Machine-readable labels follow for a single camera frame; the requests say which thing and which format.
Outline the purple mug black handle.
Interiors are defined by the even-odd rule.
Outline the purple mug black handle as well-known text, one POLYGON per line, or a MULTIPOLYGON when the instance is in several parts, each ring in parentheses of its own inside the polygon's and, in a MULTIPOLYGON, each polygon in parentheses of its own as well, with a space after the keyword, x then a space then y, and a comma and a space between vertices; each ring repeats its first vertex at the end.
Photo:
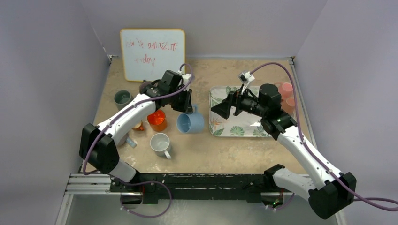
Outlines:
POLYGON ((150 84, 152 84, 151 81, 142 82, 141 85, 139 86, 139 91, 143 90, 146 86, 148 86, 150 84))

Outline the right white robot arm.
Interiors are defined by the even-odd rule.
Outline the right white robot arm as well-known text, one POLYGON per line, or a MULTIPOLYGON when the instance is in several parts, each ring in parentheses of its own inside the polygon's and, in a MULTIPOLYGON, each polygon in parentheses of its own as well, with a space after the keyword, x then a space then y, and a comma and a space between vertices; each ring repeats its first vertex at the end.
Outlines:
POLYGON ((259 116, 263 129, 284 146, 302 165, 309 178, 294 174, 283 166, 265 171, 263 184, 270 191, 285 188, 307 200, 317 216, 327 219, 353 203, 351 193, 357 180, 350 172, 342 173, 299 131, 297 122, 281 108, 281 94, 273 84, 260 86, 258 96, 250 89, 240 88, 211 107, 211 111, 228 119, 232 107, 241 112, 259 116))

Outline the light blue mug front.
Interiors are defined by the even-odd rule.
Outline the light blue mug front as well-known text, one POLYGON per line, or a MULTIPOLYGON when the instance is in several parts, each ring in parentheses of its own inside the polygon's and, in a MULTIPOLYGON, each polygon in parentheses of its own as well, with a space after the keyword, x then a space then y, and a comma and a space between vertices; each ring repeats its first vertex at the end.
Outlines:
POLYGON ((170 139, 165 133, 157 133, 152 136, 150 147, 157 156, 172 159, 170 139))

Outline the grey-green ceramic mug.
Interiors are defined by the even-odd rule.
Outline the grey-green ceramic mug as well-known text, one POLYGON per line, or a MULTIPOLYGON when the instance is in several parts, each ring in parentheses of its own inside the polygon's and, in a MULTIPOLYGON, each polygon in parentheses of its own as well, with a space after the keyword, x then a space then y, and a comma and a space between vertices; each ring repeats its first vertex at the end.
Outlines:
POLYGON ((122 110, 133 100, 132 94, 127 90, 120 90, 114 95, 114 103, 118 111, 122 110))

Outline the pink mug back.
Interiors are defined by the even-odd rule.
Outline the pink mug back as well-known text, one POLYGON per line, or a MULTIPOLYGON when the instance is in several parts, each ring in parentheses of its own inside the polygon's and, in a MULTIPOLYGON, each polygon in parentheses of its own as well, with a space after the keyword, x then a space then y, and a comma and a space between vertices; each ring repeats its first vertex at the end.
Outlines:
POLYGON ((276 82, 274 85, 278 88, 282 100, 286 100, 293 95, 293 86, 290 83, 276 82))

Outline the pink mug front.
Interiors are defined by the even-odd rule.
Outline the pink mug front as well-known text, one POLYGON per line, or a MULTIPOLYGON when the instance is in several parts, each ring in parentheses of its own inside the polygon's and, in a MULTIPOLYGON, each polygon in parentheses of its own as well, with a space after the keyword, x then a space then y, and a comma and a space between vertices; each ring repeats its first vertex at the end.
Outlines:
POLYGON ((289 115, 294 114, 295 106, 296 106, 296 103, 295 103, 294 97, 289 97, 289 98, 283 99, 281 101, 281 109, 284 110, 289 115))

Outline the dark orange terracotta mug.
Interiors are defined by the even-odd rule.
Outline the dark orange terracotta mug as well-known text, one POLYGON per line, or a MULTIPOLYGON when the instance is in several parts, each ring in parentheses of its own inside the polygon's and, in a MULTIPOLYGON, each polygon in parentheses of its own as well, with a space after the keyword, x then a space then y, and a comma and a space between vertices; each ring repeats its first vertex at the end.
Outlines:
POLYGON ((145 130, 142 121, 140 121, 138 124, 136 124, 132 129, 135 131, 144 131, 145 130))

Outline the bright orange mug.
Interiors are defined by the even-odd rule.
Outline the bright orange mug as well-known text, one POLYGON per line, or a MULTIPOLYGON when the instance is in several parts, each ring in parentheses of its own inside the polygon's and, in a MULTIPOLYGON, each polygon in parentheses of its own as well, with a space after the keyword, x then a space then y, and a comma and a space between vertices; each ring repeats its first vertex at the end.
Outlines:
POLYGON ((163 110, 159 109, 154 113, 147 116, 147 121, 150 124, 152 130, 161 132, 167 128, 166 114, 163 110))

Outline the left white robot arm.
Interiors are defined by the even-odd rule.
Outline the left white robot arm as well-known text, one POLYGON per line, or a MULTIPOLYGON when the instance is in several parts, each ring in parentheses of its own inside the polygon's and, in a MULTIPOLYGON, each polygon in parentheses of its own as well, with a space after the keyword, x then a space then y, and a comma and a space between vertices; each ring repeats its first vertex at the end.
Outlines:
POLYGON ((127 191, 136 191, 140 185, 139 177, 135 176, 137 171, 119 157, 117 146, 141 120, 164 106, 192 113, 192 90, 189 85, 193 80, 191 74, 167 70, 161 79, 145 86, 114 116, 98 125, 85 125, 79 149, 79 156, 84 160, 83 167, 90 164, 102 174, 122 180, 122 186, 127 191))

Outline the light blue mug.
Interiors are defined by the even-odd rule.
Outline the light blue mug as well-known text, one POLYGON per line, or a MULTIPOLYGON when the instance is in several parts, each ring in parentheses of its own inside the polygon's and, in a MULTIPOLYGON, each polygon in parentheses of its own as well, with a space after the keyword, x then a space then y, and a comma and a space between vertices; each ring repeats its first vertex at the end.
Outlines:
POLYGON ((182 113, 177 118, 177 129, 182 134, 198 134, 204 128, 204 117, 199 112, 198 105, 194 104, 193 108, 193 113, 182 113))
POLYGON ((172 159, 170 139, 165 133, 157 133, 152 136, 150 147, 157 156, 172 159))

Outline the pink mug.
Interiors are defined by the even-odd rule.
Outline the pink mug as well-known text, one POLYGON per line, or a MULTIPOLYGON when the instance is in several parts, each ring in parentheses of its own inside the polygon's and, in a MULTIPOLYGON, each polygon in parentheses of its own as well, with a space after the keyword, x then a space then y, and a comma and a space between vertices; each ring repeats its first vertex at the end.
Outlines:
POLYGON ((281 101, 281 109, 284 110, 289 115, 294 114, 295 106, 296 106, 296 103, 295 103, 294 97, 289 97, 289 98, 283 99, 281 101))
POLYGON ((274 85, 278 88, 282 100, 286 100, 293 95, 293 86, 290 83, 276 82, 274 85))

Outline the light blue mug back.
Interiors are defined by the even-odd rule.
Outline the light blue mug back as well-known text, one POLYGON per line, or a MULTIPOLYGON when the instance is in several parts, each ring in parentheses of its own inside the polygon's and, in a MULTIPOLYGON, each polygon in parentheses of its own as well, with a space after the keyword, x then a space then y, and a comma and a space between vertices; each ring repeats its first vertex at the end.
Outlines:
POLYGON ((204 117, 199 112, 198 105, 194 104, 193 108, 193 113, 182 113, 177 118, 177 129, 182 134, 198 134, 204 128, 204 117))

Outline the lilac ribbed mug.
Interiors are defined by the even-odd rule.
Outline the lilac ribbed mug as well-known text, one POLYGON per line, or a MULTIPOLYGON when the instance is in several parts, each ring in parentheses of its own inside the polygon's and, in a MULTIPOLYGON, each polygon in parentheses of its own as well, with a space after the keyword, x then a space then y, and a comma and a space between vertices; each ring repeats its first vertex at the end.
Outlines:
POLYGON ((118 142, 118 144, 116 145, 117 147, 121 147, 122 145, 124 145, 126 143, 127 138, 129 137, 128 134, 125 134, 120 141, 118 142))

